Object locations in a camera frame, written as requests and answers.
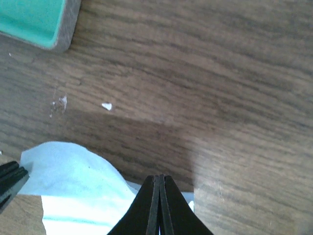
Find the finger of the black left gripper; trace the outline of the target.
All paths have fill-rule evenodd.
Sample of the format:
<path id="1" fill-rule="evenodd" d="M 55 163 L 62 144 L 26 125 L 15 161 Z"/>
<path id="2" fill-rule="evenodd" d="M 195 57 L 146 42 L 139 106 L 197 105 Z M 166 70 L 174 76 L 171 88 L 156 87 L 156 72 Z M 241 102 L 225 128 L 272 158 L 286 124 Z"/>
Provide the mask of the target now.
<path id="1" fill-rule="evenodd" d="M 16 161 L 11 161 L 0 166 L 0 212 L 19 193 L 29 179 L 28 171 Z"/>

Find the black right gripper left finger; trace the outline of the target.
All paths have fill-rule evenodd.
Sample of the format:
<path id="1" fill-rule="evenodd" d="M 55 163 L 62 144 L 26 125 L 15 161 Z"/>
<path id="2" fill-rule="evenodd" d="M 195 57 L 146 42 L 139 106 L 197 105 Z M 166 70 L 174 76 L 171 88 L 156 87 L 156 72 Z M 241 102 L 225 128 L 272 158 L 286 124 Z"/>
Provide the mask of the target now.
<path id="1" fill-rule="evenodd" d="M 159 177 L 148 176 L 125 215 L 110 230 L 110 235 L 159 234 Z"/>

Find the grey glasses case green lining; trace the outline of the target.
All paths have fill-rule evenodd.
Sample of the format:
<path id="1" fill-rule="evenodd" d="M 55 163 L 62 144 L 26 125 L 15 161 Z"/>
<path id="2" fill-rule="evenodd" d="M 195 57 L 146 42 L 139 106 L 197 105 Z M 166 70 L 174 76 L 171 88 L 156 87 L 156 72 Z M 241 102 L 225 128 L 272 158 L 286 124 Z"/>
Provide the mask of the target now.
<path id="1" fill-rule="evenodd" d="M 44 50 L 66 51 L 80 6 L 80 0 L 2 0 L 0 33 Z"/>

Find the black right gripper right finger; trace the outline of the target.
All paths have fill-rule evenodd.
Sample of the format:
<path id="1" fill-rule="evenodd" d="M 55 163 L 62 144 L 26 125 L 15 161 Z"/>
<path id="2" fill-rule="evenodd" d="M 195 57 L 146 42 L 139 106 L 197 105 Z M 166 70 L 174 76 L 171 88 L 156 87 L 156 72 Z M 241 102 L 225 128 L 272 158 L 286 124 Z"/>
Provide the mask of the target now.
<path id="1" fill-rule="evenodd" d="M 162 235 L 213 234 L 190 209 L 171 176 L 160 175 L 159 213 Z"/>

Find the light blue cleaning cloth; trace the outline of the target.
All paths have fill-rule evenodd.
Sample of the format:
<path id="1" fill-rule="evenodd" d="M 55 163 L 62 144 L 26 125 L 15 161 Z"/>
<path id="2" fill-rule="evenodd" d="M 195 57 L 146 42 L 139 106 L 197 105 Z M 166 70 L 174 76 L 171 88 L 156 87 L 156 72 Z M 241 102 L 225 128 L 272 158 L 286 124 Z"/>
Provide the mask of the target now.
<path id="1" fill-rule="evenodd" d="M 20 166 L 29 173 L 20 194 L 41 197 L 48 235 L 106 235 L 140 189 L 107 160 L 69 142 L 26 150 Z"/>

